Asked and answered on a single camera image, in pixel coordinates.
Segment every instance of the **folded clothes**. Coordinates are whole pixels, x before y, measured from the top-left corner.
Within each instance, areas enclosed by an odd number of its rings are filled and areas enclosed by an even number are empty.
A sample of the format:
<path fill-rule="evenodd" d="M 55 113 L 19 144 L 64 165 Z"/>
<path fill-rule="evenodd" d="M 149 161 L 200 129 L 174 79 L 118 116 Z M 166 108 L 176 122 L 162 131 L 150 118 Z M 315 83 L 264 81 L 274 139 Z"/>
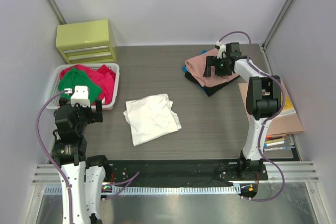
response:
<path fill-rule="evenodd" d="M 75 90 L 75 86 L 87 86 L 89 88 L 89 100 L 91 104 L 95 102 L 96 98 L 101 93 L 101 88 L 90 80 L 85 71 L 78 70 L 77 68 L 71 68 L 70 71 L 67 71 L 63 78 L 59 81 L 58 90 L 68 88 Z M 69 94 L 61 94 L 61 97 L 70 99 Z"/>
<path fill-rule="evenodd" d="M 187 67 L 184 65 L 183 67 L 182 67 L 182 71 L 184 72 L 184 73 L 189 73 L 188 71 L 187 71 Z M 200 89 L 202 89 L 203 91 L 204 91 L 204 88 L 199 84 L 199 82 L 192 76 L 192 78 L 196 81 L 196 84 L 200 87 Z"/>
<path fill-rule="evenodd" d="M 184 74 L 184 77 L 187 78 L 189 81 L 192 81 L 193 83 L 199 85 L 199 82 L 191 75 L 191 73 L 186 72 Z M 236 80 L 239 76 L 237 76 L 235 79 L 232 79 L 231 81 L 228 82 L 224 82 L 222 84 L 219 84 L 217 86 L 213 86 L 211 88 L 209 87 L 202 87 L 202 89 L 204 90 L 204 92 L 206 93 L 206 95 L 208 97 L 212 96 L 214 93 L 216 93 L 218 90 L 222 89 L 223 87 L 225 87 L 226 85 L 228 85 L 229 83 L 231 83 L 232 81 Z"/>
<path fill-rule="evenodd" d="M 167 94 L 157 94 L 126 102 L 124 116 L 131 126 L 134 146 L 181 129 L 179 117 L 171 109 Z"/>
<path fill-rule="evenodd" d="M 97 71 L 83 65 L 74 65 L 62 70 L 59 74 L 60 79 L 62 80 L 65 74 L 72 68 L 85 71 L 90 80 L 101 88 L 101 93 L 99 94 L 98 98 L 101 100 L 105 99 L 105 104 L 112 102 L 116 73 L 114 73 L 106 65 L 102 65 Z"/>
<path fill-rule="evenodd" d="M 216 48 L 201 54 L 199 56 L 195 56 L 191 59 L 185 61 L 185 65 L 187 71 L 199 82 L 199 84 L 204 87 L 207 86 L 209 88 L 217 86 L 219 84 L 223 84 L 225 82 L 229 82 L 237 76 L 237 73 L 233 73 L 231 76 L 216 76 L 215 68 L 211 67 L 211 77 L 203 77 L 203 73 L 206 65 L 206 57 L 207 56 L 216 56 L 218 50 Z"/>

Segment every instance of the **green cloth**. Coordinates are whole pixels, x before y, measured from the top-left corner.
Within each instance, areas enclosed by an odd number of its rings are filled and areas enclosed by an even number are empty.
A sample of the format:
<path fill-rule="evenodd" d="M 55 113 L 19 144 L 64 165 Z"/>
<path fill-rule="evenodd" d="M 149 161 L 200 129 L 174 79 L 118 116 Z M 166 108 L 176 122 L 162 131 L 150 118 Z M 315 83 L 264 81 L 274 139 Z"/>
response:
<path fill-rule="evenodd" d="M 93 104 L 101 93 L 101 88 L 90 80 L 84 70 L 72 68 L 59 81 L 58 90 L 71 88 L 74 91 L 75 86 L 87 86 L 89 88 L 90 104 Z M 71 98 L 69 94 L 61 94 L 61 97 L 67 98 L 68 100 Z"/>

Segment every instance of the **yellow-green drawer cabinet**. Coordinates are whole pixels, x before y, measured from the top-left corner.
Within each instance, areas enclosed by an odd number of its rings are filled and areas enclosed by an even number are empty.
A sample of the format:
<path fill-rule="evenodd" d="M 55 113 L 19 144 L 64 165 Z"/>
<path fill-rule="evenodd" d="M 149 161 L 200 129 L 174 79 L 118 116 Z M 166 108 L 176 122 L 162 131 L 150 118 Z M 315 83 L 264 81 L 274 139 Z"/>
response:
<path fill-rule="evenodd" d="M 115 43 L 107 19 L 57 27 L 56 47 L 68 64 L 116 62 Z"/>

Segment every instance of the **red cloth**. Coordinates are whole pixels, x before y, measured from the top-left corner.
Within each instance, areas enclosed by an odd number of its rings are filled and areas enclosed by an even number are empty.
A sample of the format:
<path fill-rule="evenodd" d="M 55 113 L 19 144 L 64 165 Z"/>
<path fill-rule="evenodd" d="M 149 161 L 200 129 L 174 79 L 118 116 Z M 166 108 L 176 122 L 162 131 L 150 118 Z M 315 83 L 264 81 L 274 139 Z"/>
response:
<path fill-rule="evenodd" d="M 103 98 L 105 98 L 106 105 L 112 102 L 116 73 L 114 73 L 106 65 L 101 66 L 97 71 L 83 65 L 74 65 L 62 70 L 61 73 L 59 73 L 59 79 L 61 80 L 72 68 L 84 70 L 90 80 L 101 88 L 101 93 L 98 96 L 98 99 L 103 100 Z"/>

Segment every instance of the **white cloth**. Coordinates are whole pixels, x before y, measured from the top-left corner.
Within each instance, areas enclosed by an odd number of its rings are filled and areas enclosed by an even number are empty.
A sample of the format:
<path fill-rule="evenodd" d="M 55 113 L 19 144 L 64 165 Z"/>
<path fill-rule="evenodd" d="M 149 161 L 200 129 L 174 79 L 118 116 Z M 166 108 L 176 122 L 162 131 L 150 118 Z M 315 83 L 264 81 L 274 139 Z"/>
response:
<path fill-rule="evenodd" d="M 133 145 L 146 143 L 181 129 L 167 94 L 157 94 L 126 102 L 124 116 L 131 126 Z"/>

